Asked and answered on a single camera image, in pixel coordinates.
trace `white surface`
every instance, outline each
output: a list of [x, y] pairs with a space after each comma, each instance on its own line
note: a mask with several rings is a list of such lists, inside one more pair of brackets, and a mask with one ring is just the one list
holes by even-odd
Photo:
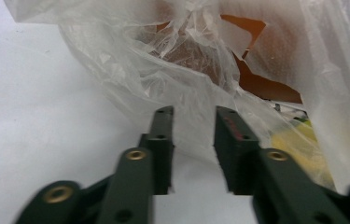
[[[42, 187], [110, 175], [136, 130], [92, 83], [55, 26], [16, 24], [0, 1], [0, 224]], [[156, 223], [255, 223], [249, 198], [226, 193], [212, 164], [175, 154], [175, 193]]]

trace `crumpled plastic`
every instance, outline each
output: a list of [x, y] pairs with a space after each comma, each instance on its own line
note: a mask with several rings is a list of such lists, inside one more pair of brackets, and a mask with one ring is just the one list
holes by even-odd
[[[16, 21], [58, 24], [75, 57], [142, 131], [147, 130], [154, 110], [174, 105], [177, 149], [217, 162], [212, 149], [215, 106], [226, 106], [242, 115], [262, 147], [272, 145], [274, 134], [301, 165], [308, 161], [303, 167], [316, 183], [330, 187], [330, 172], [339, 191], [350, 184], [346, 1], [5, 2]], [[239, 87], [233, 55], [242, 58], [251, 34], [222, 20], [222, 15], [266, 23], [245, 61], [255, 74], [301, 93], [318, 144]]]

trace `clear plastic bag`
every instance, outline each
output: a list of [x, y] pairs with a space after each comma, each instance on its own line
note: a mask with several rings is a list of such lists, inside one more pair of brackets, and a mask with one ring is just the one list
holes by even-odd
[[[244, 117], [262, 147], [274, 133], [301, 164], [308, 161], [315, 182], [331, 187], [330, 169], [339, 191], [350, 184], [350, 20], [343, 1], [5, 1], [16, 21], [58, 24], [108, 99], [141, 130], [154, 110], [174, 105], [177, 148], [216, 162], [215, 106], [223, 105]], [[239, 87], [233, 54], [242, 57], [251, 34], [221, 15], [266, 23], [245, 60], [301, 93], [329, 169], [317, 142]]]

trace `plastic bag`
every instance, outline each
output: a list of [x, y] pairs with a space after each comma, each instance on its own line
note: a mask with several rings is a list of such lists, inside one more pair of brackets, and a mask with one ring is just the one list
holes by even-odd
[[141, 130], [154, 110], [174, 105], [177, 149], [216, 162], [215, 106], [230, 107], [262, 147], [274, 133], [298, 161], [308, 161], [315, 182], [330, 187], [317, 142], [238, 85], [233, 54], [242, 58], [251, 34], [221, 15], [264, 21], [246, 62], [301, 93], [337, 189], [350, 184], [350, 20], [343, 1], [5, 1], [16, 21], [58, 24], [73, 54]]

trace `brass screw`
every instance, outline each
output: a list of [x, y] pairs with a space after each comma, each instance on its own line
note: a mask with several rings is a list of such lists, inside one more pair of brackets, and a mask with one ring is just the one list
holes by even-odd
[[67, 186], [59, 186], [53, 189], [50, 189], [44, 195], [44, 201], [46, 203], [61, 203], [66, 201], [73, 194], [73, 189]]
[[143, 151], [131, 151], [128, 152], [128, 154], [126, 154], [126, 158], [128, 158], [131, 161], [138, 161], [138, 160], [142, 160], [144, 157], [146, 156], [146, 153]]
[[276, 161], [286, 161], [288, 159], [284, 153], [276, 151], [268, 152], [268, 157]]

